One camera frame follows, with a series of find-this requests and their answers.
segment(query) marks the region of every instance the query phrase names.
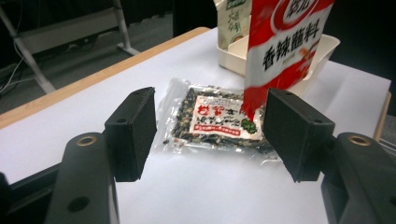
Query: seaweed snack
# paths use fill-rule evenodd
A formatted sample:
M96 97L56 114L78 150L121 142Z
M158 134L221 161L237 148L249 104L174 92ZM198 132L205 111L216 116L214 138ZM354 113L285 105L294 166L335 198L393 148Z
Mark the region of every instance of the seaweed snack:
M248 35L251 0L214 0L218 11L219 48Z
M262 135L264 108L250 121L240 107L243 90L193 85L173 78L157 109L156 151L234 154L263 164L280 161Z
M242 110L250 120L269 88L302 80L334 0L253 0Z

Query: table surface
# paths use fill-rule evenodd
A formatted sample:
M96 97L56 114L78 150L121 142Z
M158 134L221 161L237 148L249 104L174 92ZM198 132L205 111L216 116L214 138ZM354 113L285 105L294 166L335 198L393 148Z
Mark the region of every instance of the table surface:
M76 135L102 132L132 91L172 77L243 89L244 79L217 62L217 29L199 28L0 116L0 170L10 183L62 160ZM389 80L326 63L304 97L343 132L374 136ZM175 155L152 150L142 179L118 183L121 223L327 223L317 182L293 183L281 162L242 155Z

